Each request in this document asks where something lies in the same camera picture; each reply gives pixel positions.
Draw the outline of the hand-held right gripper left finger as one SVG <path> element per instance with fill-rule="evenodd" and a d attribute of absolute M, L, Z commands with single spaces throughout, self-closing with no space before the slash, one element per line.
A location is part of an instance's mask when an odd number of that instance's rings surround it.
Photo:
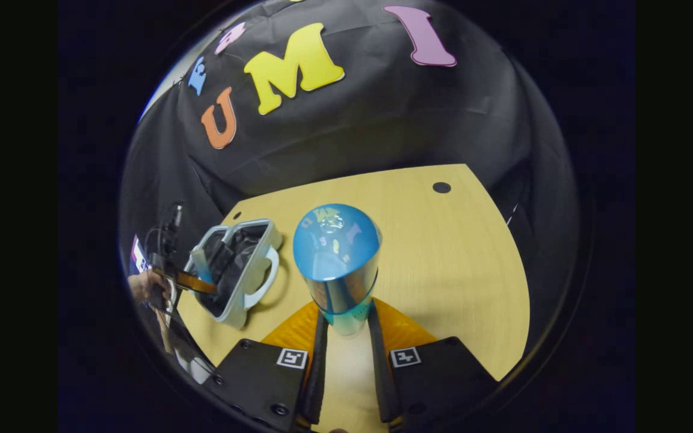
<path fill-rule="evenodd" d="M 308 302 L 262 340 L 240 339 L 203 394 L 260 431 L 311 432 L 324 400 L 328 327 Z"/>

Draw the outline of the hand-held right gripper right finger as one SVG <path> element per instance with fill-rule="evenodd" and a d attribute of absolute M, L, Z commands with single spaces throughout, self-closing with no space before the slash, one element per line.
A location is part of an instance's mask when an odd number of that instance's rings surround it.
<path fill-rule="evenodd" d="M 387 302 L 368 315 L 380 419 L 390 432 L 452 431 L 499 383 L 459 337 L 437 338 Z"/>

